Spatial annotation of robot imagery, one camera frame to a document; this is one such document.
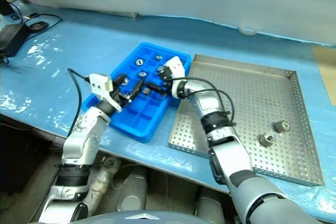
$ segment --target black power adapter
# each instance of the black power adapter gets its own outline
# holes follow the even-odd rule
[[[15,56],[29,34],[30,29],[24,23],[5,26],[0,32],[0,54],[6,57]]]

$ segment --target metal cylinder part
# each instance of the metal cylinder part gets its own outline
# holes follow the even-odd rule
[[[135,64],[136,64],[137,66],[141,66],[141,65],[143,64],[143,59],[138,59],[138,60],[135,62]]]
[[[83,200],[83,203],[88,206],[88,216],[95,214],[100,200],[106,193],[111,179],[117,173],[119,166],[120,160],[117,157],[105,156],[103,158],[101,168],[90,185],[86,198]]]
[[[260,144],[264,147],[270,147],[276,143],[276,138],[274,135],[269,134],[269,133],[264,133],[260,137]]]
[[[213,224],[225,224],[222,205],[216,191],[202,187],[195,215]]]
[[[157,68],[157,71],[158,71],[159,73],[162,73],[162,72],[164,71],[164,66],[159,66],[159,67]]]
[[[288,132],[290,130],[289,123],[285,120],[275,123],[274,127],[279,133]]]
[[[137,166],[124,182],[117,203],[117,210],[145,209],[147,190],[147,169],[144,166]]]
[[[149,88],[144,88],[142,93],[145,95],[145,96],[149,96],[149,94],[151,93],[151,90]]]
[[[126,86],[128,82],[129,82],[129,79],[125,78],[121,85]]]

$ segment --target black cable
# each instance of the black cable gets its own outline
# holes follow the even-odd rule
[[[79,115],[79,112],[80,112],[80,106],[82,104],[82,94],[81,94],[80,86],[79,86],[79,84],[77,82],[77,79],[76,79],[76,77],[74,75],[77,75],[78,77],[80,77],[80,78],[82,78],[82,79],[84,79],[86,81],[88,80],[88,77],[82,76],[81,74],[75,72],[71,68],[68,68],[68,73],[69,73],[71,79],[74,81],[76,89],[77,89],[77,92],[78,92],[78,107],[77,107],[77,112],[76,112],[74,121],[72,122],[72,125],[70,127],[70,130],[69,130],[69,133],[68,133],[67,137],[70,136],[71,132],[73,131],[73,129],[74,129],[75,125],[76,125],[76,121],[77,121],[77,118],[78,118],[78,115]],[[58,175],[58,172],[59,172],[59,167],[57,167],[57,170],[55,171],[55,173],[54,173],[54,175],[53,175],[53,177],[52,177],[52,179],[51,179],[51,181],[50,181],[50,183],[48,185],[48,188],[47,188],[47,190],[46,190],[46,192],[45,192],[45,194],[43,196],[42,201],[40,202],[40,204],[38,205],[38,207],[35,209],[34,213],[32,214],[31,218],[29,219],[28,223],[32,222],[32,220],[35,218],[35,216],[36,216],[37,212],[39,211],[39,209],[41,208],[41,206],[45,203],[46,198],[48,196],[48,193],[49,193],[51,187],[53,186],[54,181],[55,181],[55,179],[56,179],[56,177]]]
[[[76,89],[77,89],[77,92],[78,92],[78,107],[77,107],[77,112],[76,112],[76,115],[75,115],[75,119],[72,122],[72,125],[70,127],[69,134],[68,134],[68,136],[69,136],[70,133],[72,132],[72,130],[74,129],[75,125],[76,125],[76,121],[77,121],[77,118],[78,118],[78,115],[79,115],[79,112],[80,112],[80,106],[82,104],[82,93],[81,93],[80,86],[79,86],[79,84],[77,82],[77,79],[74,76],[74,74],[77,75],[78,77],[84,79],[84,80],[87,80],[87,77],[82,76],[81,74],[75,72],[71,68],[68,68],[68,73],[69,73],[71,79],[74,81]]]
[[[46,31],[52,29],[54,26],[58,25],[59,23],[61,23],[63,21],[63,19],[60,17],[60,16],[57,16],[57,15],[54,15],[54,14],[47,14],[47,13],[40,13],[40,14],[37,14],[36,16],[32,17],[31,19],[29,20],[26,20],[25,23],[27,23],[28,21],[31,21],[33,18],[37,18],[39,16],[51,16],[51,17],[56,17],[58,18],[58,21],[56,23],[54,23],[52,26],[49,26],[47,29],[35,34],[34,36],[31,36],[29,38],[27,38],[25,41],[28,41],[30,39],[33,39],[35,38],[36,36],[39,36],[40,34],[42,33],[45,33]]]
[[[21,13],[20,9],[19,9],[16,5],[14,5],[13,3],[11,3],[11,2],[8,2],[8,3],[9,3],[10,5],[14,6],[15,9],[17,9],[17,11],[18,11],[19,14],[20,14],[20,18],[21,18],[21,22],[20,22],[20,24],[23,23],[23,16],[22,16],[22,13]]]
[[[219,102],[220,102],[220,105],[222,106],[223,108],[223,111],[226,112],[225,110],[225,107],[224,107],[224,103],[222,101],[222,97],[221,95],[219,94],[219,90],[215,87],[215,85],[213,85],[210,81],[208,80],[205,80],[205,79],[202,79],[202,78],[198,78],[198,77],[178,77],[178,78],[169,78],[169,79],[164,79],[164,81],[177,81],[177,80],[196,80],[196,81],[203,81],[205,83],[208,83],[212,88],[213,88],[213,91],[216,92],[218,98],[219,98]]]
[[[202,90],[197,90],[197,91],[194,91],[194,92],[191,92],[191,93],[189,93],[187,96],[186,96],[186,98],[188,98],[189,96],[191,96],[191,95],[193,95],[193,94],[197,94],[197,93],[201,93],[201,92],[205,92],[205,91],[215,91],[214,89],[202,89]],[[233,123],[233,120],[234,120],[234,118],[235,118],[235,106],[234,106],[234,104],[233,104],[233,100],[232,100],[232,98],[229,96],[229,94],[228,93],[226,93],[225,91],[223,91],[223,90],[220,90],[220,89],[218,89],[218,91],[219,91],[219,93],[222,93],[223,95],[225,95],[227,98],[228,98],[228,100],[230,101],[230,104],[231,104],[231,109],[232,109],[232,112],[231,112],[231,123]]]

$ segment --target floor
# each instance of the floor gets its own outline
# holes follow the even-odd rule
[[[99,160],[103,155],[104,154],[99,153],[97,156],[90,180],[94,178],[94,175],[98,171]],[[13,195],[1,193],[1,223],[27,223],[43,198],[45,190],[55,172],[55,164],[58,163],[59,159],[59,151],[50,151],[33,173],[22,193]],[[129,164],[129,162],[122,161],[121,166],[126,164]],[[131,171],[132,167],[120,170],[113,179],[114,186],[119,187],[122,185],[123,181]],[[149,169],[148,183],[149,191],[146,201],[146,209],[177,211],[190,215],[194,214],[195,197],[200,188],[199,185],[171,175],[166,176],[164,173],[153,169]],[[116,211],[120,191],[120,189],[115,190],[110,186],[109,190],[102,198],[96,214]],[[234,215],[230,197],[223,194],[220,199],[222,205],[225,205],[224,210],[229,213],[225,216],[229,219],[226,223],[230,223],[230,219],[233,219]]]

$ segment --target metal nut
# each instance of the metal nut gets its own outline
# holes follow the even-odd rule
[[[129,82],[129,79],[125,78],[121,85],[126,86],[128,82]]]
[[[141,65],[143,64],[143,59],[138,59],[138,60],[135,62],[135,64],[136,64],[137,66],[141,66]]]
[[[144,88],[142,92],[145,96],[149,96],[149,94],[151,93],[151,90],[149,88]]]
[[[163,73],[163,72],[164,72],[164,66],[159,66],[159,67],[157,68],[157,71],[158,71],[159,73]]]
[[[270,147],[276,143],[276,138],[270,133],[264,133],[260,137],[260,144],[264,147]]]
[[[274,127],[279,133],[288,132],[290,130],[289,123],[285,120],[275,123]]]

